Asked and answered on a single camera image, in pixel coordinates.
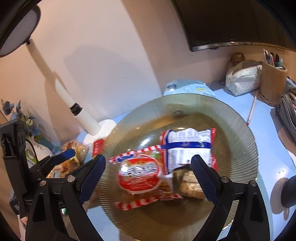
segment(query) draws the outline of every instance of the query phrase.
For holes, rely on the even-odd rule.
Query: blue plastic package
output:
[[[179,79],[166,85],[163,96],[174,94],[200,94],[216,98],[214,92],[202,81]]]

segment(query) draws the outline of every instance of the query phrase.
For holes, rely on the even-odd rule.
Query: ribbed glass bowl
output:
[[[105,140],[102,154],[109,159],[127,152],[158,145],[163,131],[180,128],[198,131],[216,128],[213,153],[218,173],[233,182],[254,180],[258,152],[254,136],[242,117],[225,103],[208,96],[176,94],[152,100],[133,110]],[[118,165],[107,164],[98,184],[101,205],[110,220],[125,234],[141,241],[191,241],[199,232],[213,204],[195,198],[158,201],[128,211],[118,210]],[[235,215],[233,202],[225,225]]]

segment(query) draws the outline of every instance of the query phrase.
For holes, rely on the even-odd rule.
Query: brown bag handle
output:
[[[239,62],[242,62],[243,60],[246,60],[246,58],[241,52],[234,53],[230,58],[230,62],[233,66],[236,66]]]

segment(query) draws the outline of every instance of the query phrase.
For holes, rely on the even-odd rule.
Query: lamp base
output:
[[[100,131],[93,136],[87,134],[83,140],[84,144],[92,144],[95,140],[108,136],[113,128],[116,126],[116,123],[114,120],[107,119],[99,122],[99,125],[101,126]]]

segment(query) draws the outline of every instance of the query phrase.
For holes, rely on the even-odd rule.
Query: table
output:
[[[252,106],[254,92],[235,97],[223,86],[219,85],[218,82],[210,83],[208,86],[214,91],[217,99],[228,104],[245,120],[247,119]],[[118,123],[127,114],[125,113],[113,120]],[[249,127],[254,134],[259,154],[259,169],[256,181],[266,205],[270,237],[271,240],[274,240],[288,223],[296,209],[294,206],[289,210],[284,210],[280,205],[280,191],[283,182],[286,180],[285,178],[296,175],[294,165],[294,162],[296,162],[294,155],[296,154],[296,147],[290,141],[289,134],[287,134],[282,123],[276,117],[275,109],[265,104],[259,96]],[[85,135],[85,132],[81,133],[77,140],[83,142]],[[88,153],[86,160],[90,159],[91,153]],[[116,228],[101,206],[88,209],[87,215],[105,241],[133,240]],[[226,227],[221,232],[219,239],[226,236],[229,229],[230,226]]]

